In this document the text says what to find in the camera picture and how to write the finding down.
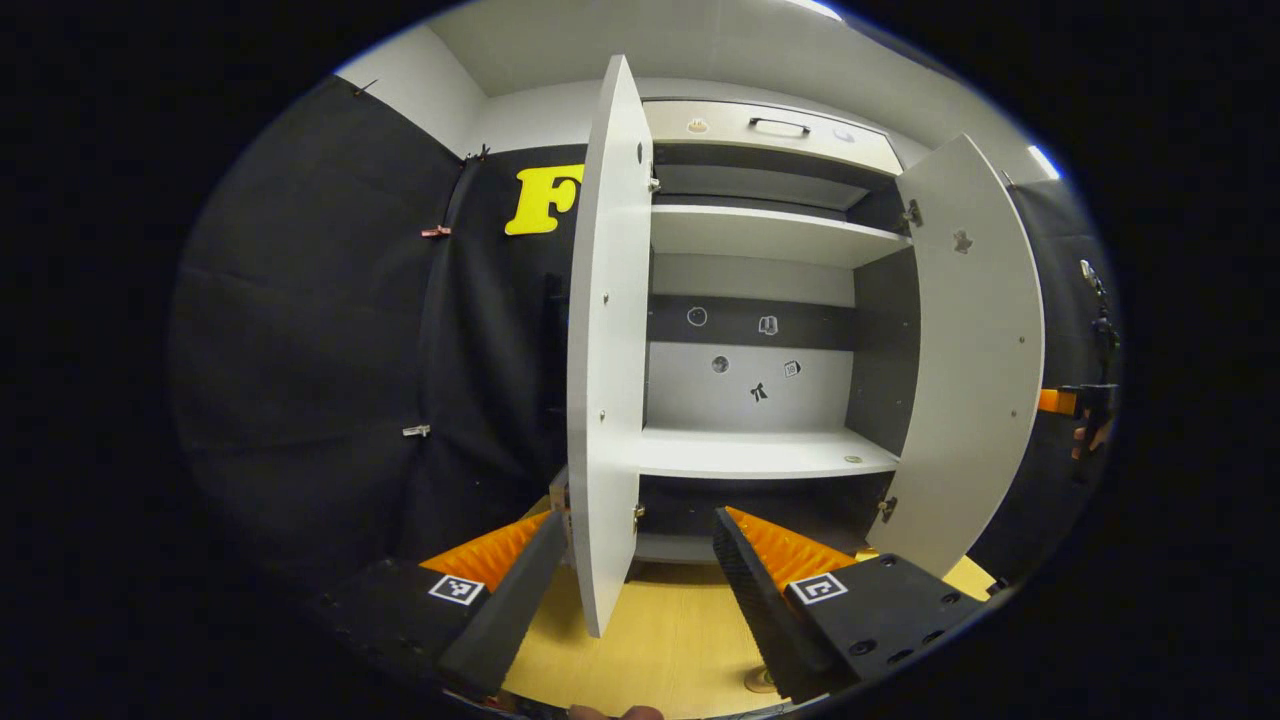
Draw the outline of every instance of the black fabric backdrop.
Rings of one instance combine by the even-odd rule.
[[[504,227],[516,173],[585,158],[575,145],[467,160],[426,288],[420,398],[431,437],[406,496],[406,559],[518,519],[567,461],[564,415],[545,402],[548,388],[563,397],[566,331],[544,301],[547,275],[567,293],[577,204],[549,233]]]
[[[518,170],[585,146],[463,161],[355,91],[326,78],[243,152],[174,292],[188,462],[287,593],[509,523],[564,462],[541,395],[563,387],[563,332],[543,296],[548,274],[567,287],[576,211],[540,236],[503,225]],[[453,234],[421,237],[436,224]],[[402,436],[419,424],[430,437]]]
[[[1125,332],[1116,277],[1088,210],[1057,181],[1012,186],[1009,193],[1032,241],[1044,304],[1042,387],[1098,382],[1101,366],[1089,329],[1098,316],[1098,299],[1084,282],[1080,260],[1089,261],[1108,293],[1110,318],[1120,333],[1121,352],[1112,360],[1107,379],[1119,383]],[[1106,450],[1100,451],[1098,461],[1091,462],[1089,482],[1075,483],[1073,433],[1080,425],[1083,421],[1066,415],[1036,414],[1027,454],[1009,493],[969,551],[969,557],[992,575],[1010,582],[1025,579],[1070,532],[1084,509],[1100,478]]]

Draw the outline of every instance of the white shelf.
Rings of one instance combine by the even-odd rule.
[[[794,213],[710,205],[654,205],[659,255],[728,255],[851,270],[911,245],[906,236]]]
[[[845,456],[861,457],[850,462]],[[782,479],[884,473],[897,457],[841,428],[813,433],[724,433],[645,428],[640,473],[673,478]]]

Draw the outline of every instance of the finger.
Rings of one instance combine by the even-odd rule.
[[[663,720],[662,712],[648,705],[637,705],[628,710],[620,720]]]
[[[609,716],[594,707],[575,705],[568,708],[568,720],[609,720]]]

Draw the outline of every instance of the cabinet door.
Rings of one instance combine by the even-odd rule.
[[[1018,211],[968,136],[920,160],[897,186],[920,209],[922,224],[911,227],[920,366],[888,489],[897,505],[867,541],[941,578],[982,534],[1027,450],[1044,311]]]
[[[591,118],[568,311],[570,528],[591,637],[608,625],[636,547],[652,161],[640,94],[614,55]]]

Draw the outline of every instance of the drawer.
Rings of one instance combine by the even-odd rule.
[[[709,100],[650,100],[644,111],[654,142],[763,147],[902,173],[883,133],[822,115]]]

